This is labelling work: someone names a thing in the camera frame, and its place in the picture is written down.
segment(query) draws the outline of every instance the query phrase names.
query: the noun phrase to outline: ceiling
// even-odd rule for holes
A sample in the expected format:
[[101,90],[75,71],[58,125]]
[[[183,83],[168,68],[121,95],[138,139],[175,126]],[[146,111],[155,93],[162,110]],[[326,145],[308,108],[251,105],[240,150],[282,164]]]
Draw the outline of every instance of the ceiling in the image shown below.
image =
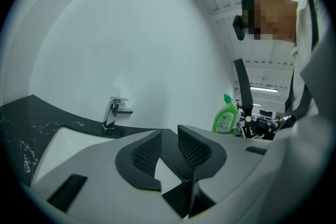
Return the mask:
[[239,41],[232,27],[235,15],[241,14],[241,0],[202,0],[223,37],[235,80],[235,98],[240,97],[237,72],[233,61],[242,58],[251,86],[275,88],[278,92],[252,91],[254,103],[259,108],[283,112],[293,73],[290,52],[293,45],[285,41],[252,40],[245,37]]

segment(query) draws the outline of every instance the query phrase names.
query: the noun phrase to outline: sink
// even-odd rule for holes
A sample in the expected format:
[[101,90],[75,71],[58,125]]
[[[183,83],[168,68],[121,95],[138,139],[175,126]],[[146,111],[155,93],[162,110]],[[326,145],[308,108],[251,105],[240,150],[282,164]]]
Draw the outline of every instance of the sink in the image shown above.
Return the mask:
[[[50,141],[35,171],[32,187],[38,181],[48,174],[55,167],[74,156],[82,149],[114,140],[113,138],[99,137],[90,134],[84,134],[65,127],[61,127]],[[175,188],[181,183],[181,180],[166,166],[159,158],[155,176],[161,182],[161,194]]]

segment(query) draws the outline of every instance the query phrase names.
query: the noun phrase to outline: white label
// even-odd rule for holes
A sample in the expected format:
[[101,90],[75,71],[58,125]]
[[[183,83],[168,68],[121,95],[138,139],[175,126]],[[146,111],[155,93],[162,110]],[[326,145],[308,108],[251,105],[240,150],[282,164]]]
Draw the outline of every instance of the white label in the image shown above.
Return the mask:
[[224,113],[217,122],[216,133],[228,133],[233,121],[233,113]]

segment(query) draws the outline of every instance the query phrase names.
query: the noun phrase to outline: black marble countertop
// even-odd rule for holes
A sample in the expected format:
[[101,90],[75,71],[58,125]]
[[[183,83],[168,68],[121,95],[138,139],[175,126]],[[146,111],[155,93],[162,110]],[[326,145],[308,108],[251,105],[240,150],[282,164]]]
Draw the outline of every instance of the black marble countertop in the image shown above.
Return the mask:
[[[59,109],[35,95],[0,107],[1,142],[18,181],[31,185],[36,167],[58,129],[66,127],[101,137],[121,138],[155,129],[115,125],[105,131],[102,123]],[[177,146],[177,135],[162,129],[162,161],[182,181],[163,197],[184,217],[187,215],[193,172]]]

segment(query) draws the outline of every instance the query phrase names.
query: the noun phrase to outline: fluorescent light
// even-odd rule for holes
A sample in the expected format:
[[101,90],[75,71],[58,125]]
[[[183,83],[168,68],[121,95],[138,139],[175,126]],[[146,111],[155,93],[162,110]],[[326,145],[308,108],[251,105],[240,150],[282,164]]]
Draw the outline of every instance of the fluorescent light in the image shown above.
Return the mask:
[[260,87],[251,87],[251,90],[267,91],[267,92],[278,92],[275,89],[260,88]]

